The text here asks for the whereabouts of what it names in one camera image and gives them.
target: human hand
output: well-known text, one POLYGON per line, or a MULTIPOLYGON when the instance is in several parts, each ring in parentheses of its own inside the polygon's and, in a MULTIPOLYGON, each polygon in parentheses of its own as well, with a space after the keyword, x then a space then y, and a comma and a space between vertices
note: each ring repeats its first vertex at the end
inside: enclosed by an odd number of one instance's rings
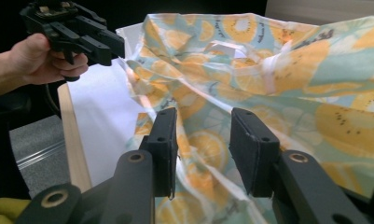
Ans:
POLYGON ((17 43, 8 54, 8 71, 19 75, 26 84, 46 84, 78 77, 88 70, 85 54, 74 55, 74 64, 64 59, 61 52, 50 50, 47 38, 34 34, 17 43))

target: crumpled cloth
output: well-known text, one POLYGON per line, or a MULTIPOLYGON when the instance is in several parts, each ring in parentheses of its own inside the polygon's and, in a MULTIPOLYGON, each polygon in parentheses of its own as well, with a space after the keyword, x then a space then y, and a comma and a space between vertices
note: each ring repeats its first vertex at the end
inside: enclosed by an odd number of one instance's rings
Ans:
POLYGON ((127 61, 131 96, 178 111, 175 198, 156 200, 157 223, 273 223, 270 199, 245 194, 229 153, 230 111, 247 109, 307 152, 336 184, 374 189, 374 17, 321 26, 255 14, 151 14, 127 61))

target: yellow object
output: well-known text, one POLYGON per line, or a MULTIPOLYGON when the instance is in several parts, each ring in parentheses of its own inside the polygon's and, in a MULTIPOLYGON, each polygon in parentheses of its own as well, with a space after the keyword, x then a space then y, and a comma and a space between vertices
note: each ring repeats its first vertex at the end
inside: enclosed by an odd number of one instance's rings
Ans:
POLYGON ((29 204, 30 200, 0 199, 0 224, 12 224, 29 204))

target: screw hole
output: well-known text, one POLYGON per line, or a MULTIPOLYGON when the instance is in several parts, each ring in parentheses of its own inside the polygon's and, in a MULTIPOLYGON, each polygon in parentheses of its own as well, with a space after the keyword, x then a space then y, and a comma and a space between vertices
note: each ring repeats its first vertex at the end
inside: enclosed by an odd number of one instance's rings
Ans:
POLYGON ((289 155, 289 158, 292 161, 296 161, 296 162, 308 162, 309 161, 307 157, 299 153, 292 153, 291 155, 289 155))
POLYGON ((132 223, 133 217, 129 213, 120 214, 116 218, 117 224, 130 224, 132 223))
POLYGON ((332 219, 339 224, 353 224, 350 219, 341 214, 334 214, 332 219))
POLYGON ((67 189, 59 189, 47 194, 41 201, 41 206, 45 208, 56 207, 64 203, 68 198, 67 189))
POLYGON ((62 198, 62 194, 60 193, 56 193, 56 194, 53 194, 51 195, 49 198, 48 198, 48 202, 50 203, 55 203, 57 201, 59 201, 61 198, 62 198))
POLYGON ((134 153, 129 156, 128 161, 130 162, 139 162, 144 159, 144 155, 141 153, 134 153))
POLYGON ((141 155, 138 155, 138 154, 131 155, 131 160, 132 161, 138 161, 140 159, 141 159, 141 155))

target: white surface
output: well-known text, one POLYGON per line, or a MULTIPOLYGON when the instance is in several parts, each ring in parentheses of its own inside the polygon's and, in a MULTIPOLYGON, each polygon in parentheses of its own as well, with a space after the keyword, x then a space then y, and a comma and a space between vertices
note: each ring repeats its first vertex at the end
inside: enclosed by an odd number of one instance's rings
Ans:
POLYGON ((374 0, 268 0, 265 16, 322 25, 374 15, 374 0))
POLYGON ((122 36, 125 40, 125 59, 130 59, 133 55, 134 49, 139 41, 142 25, 142 23, 137 23, 116 30, 117 35, 122 36))
POLYGON ((68 83, 93 186, 114 174, 137 114, 143 112, 128 94, 120 63, 115 59, 111 66, 93 65, 79 81, 68 83))

